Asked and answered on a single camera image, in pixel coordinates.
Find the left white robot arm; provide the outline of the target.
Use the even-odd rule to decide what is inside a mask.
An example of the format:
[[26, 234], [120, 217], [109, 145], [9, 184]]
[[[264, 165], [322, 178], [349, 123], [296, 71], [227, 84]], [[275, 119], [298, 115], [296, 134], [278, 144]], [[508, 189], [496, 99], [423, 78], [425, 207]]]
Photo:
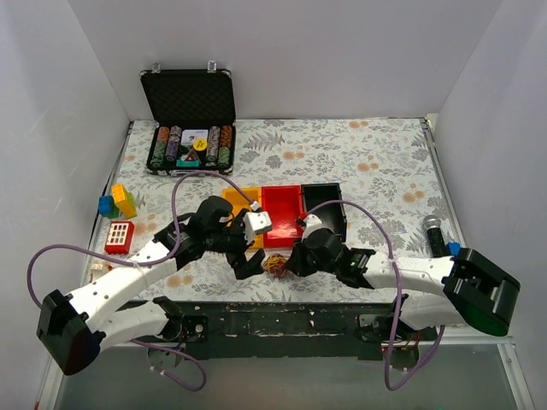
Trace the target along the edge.
[[246, 258], [245, 252], [271, 228], [268, 212], [257, 202], [234, 214], [230, 202], [210, 196], [101, 278], [67, 294], [50, 292], [41, 303], [38, 339], [68, 376], [118, 343], [144, 336], [171, 342], [182, 331], [183, 314], [175, 302], [160, 296], [138, 307], [127, 308], [126, 303], [206, 252], [225, 255], [238, 279], [261, 273], [264, 253]]

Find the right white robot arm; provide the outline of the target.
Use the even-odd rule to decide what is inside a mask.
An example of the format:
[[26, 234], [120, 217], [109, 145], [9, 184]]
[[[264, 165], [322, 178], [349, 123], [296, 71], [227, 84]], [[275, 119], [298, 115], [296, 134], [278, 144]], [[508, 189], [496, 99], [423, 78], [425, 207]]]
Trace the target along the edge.
[[430, 326], [462, 324], [505, 337], [521, 290], [516, 278], [474, 249], [394, 260], [373, 249], [348, 248], [327, 228], [295, 242], [286, 268], [298, 277], [331, 273], [355, 289], [419, 291], [386, 319], [388, 332], [401, 340]]

